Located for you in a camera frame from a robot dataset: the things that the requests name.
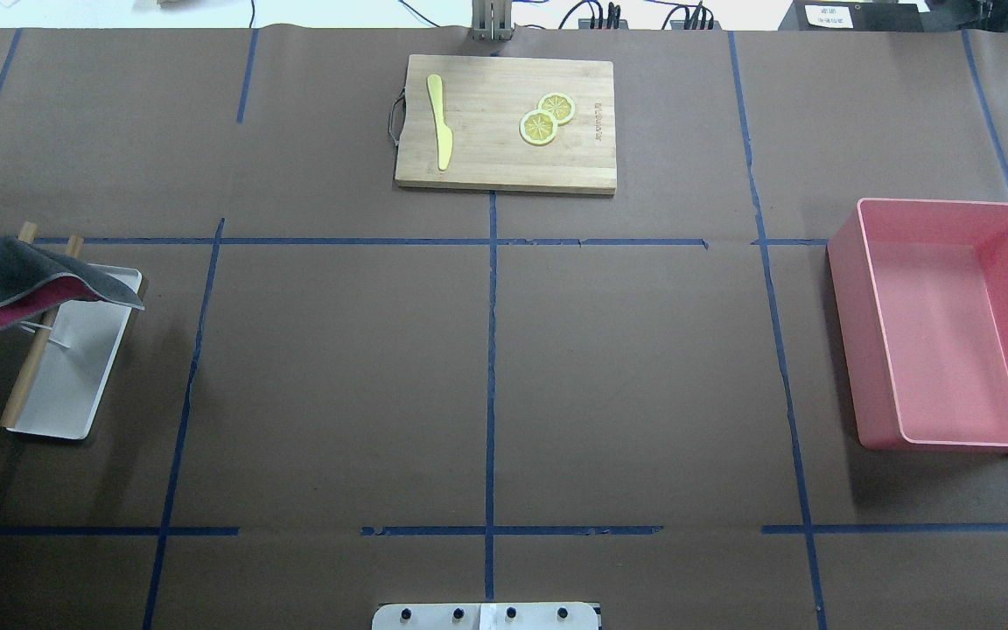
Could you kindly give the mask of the grey and pink cloth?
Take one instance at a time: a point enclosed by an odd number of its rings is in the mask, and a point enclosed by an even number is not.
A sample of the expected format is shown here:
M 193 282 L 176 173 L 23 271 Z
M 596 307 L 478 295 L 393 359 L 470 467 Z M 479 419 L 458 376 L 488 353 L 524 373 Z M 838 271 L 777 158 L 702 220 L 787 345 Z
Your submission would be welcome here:
M 135 290 L 99 266 L 17 238 L 0 241 L 0 331 L 66 302 L 144 309 Z

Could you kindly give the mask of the yellow plastic knife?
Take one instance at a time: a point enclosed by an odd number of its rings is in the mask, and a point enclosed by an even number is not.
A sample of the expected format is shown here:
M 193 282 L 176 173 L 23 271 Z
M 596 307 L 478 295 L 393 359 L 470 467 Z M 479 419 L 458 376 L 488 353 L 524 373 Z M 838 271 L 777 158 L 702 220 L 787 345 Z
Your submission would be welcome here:
M 437 144 L 437 168 L 448 171 L 451 166 L 453 152 L 453 132 L 445 120 L 445 84 L 439 74 L 429 74 L 425 77 L 425 85 L 430 100 L 433 125 L 435 125 Z

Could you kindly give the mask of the lemon slice front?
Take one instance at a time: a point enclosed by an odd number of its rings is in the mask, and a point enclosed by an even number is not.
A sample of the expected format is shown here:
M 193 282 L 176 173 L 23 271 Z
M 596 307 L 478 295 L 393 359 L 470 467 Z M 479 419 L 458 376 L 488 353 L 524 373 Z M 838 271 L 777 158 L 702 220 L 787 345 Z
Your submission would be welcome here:
M 547 146 L 557 138 L 559 122 L 548 110 L 537 108 L 524 113 L 517 127 L 524 143 L 531 146 Z

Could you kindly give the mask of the lemon slice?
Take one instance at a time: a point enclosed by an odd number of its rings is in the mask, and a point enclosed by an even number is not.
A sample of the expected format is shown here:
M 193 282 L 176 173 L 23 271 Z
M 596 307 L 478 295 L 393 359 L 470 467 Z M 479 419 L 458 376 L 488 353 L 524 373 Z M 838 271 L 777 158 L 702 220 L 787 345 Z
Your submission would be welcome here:
M 524 143 L 531 146 L 547 146 L 557 138 L 559 122 L 548 110 L 537 108 L 524 113 L 517 127 Z
M 552 119 L 556 120 L 557 125 L 571 123 L 577 113 L 575 100 L 563 92 L 544 94 L 537 101 L 537 108 L 552 116 Z

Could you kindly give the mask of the bamboo cutting board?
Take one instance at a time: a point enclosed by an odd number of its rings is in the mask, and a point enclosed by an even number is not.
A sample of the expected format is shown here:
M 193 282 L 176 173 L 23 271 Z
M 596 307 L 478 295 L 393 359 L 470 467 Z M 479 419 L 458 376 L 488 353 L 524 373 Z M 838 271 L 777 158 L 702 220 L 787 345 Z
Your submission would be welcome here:
M 425 77 L 444 81 L 453 132 L 448 171 L 437 168 L 435 123 Z M 521 140 L 519 122 L 551 92 L 577 113 L 547 146 Z M 402 187 L 611 196 L 619 187 L 613 62 L 413 53 L 395 182 Z

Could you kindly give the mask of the lemon slice back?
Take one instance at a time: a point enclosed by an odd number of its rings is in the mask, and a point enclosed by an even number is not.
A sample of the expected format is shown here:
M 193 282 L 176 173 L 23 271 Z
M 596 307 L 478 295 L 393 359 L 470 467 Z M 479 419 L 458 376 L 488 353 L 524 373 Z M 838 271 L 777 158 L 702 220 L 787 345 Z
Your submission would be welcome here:
M 571 123 L 577 113 L 575 100 L 563 92 L 544 94 L 537 101 L 537 108 L 552 116 L 552 119 L 556 120 L 557 125 Z

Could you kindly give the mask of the right wooden rack rod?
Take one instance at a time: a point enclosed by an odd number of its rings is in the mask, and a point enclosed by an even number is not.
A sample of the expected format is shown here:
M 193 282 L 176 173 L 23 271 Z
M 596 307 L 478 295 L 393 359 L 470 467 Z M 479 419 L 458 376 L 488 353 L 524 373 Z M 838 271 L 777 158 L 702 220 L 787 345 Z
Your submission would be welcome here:
M 90 299 L 84 264 L 76 258 L 83 240 L 72 236 L 66 254 L 32 246 L 36 224 L 26 222 L 17 238 L 0 241 L 0 328 L 40 312 L 41 327 L 25 356 L 23 366 L 5 403 L 0 426 L 13 428 L 31 392 L 39 363 L 45 353 L 60 305 L 75 299 Z

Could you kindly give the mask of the pink plastic bin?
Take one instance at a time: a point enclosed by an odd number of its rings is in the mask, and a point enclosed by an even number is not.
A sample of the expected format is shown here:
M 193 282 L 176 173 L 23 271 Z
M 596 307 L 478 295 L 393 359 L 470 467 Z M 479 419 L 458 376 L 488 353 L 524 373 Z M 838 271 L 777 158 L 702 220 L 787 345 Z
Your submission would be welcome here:
M 829 239 L 857 438 L 1008 453 L 1008 203 L 857 203 Z

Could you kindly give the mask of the white metal tray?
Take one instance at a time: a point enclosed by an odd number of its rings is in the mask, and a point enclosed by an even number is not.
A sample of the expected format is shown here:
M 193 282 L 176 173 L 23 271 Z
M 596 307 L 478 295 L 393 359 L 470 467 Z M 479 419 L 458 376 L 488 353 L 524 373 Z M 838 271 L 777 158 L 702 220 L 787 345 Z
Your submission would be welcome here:
M 59 305 L 51 338 L 12 433 L 83 440 L 91 431 L 133 310 L 125 304 L 72 300 Z

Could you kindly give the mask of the aluminium frame post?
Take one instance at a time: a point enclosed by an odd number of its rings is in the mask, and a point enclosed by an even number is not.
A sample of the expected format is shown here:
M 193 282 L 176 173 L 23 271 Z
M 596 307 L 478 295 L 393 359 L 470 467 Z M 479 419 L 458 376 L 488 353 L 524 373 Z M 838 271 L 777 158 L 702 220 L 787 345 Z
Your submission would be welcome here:
M 515 35 L 512 0 L 472 0 L 471 37 L 478 41 L 509 41 Z

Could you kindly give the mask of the white mounting base plate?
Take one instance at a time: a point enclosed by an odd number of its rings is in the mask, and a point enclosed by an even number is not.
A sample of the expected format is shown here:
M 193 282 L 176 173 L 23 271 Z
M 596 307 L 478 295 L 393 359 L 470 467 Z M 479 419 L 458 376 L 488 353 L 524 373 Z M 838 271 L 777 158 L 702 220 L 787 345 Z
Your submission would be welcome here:
M 372 629 L 601 629 L 598 605 L 581 601 L 381 605 Z

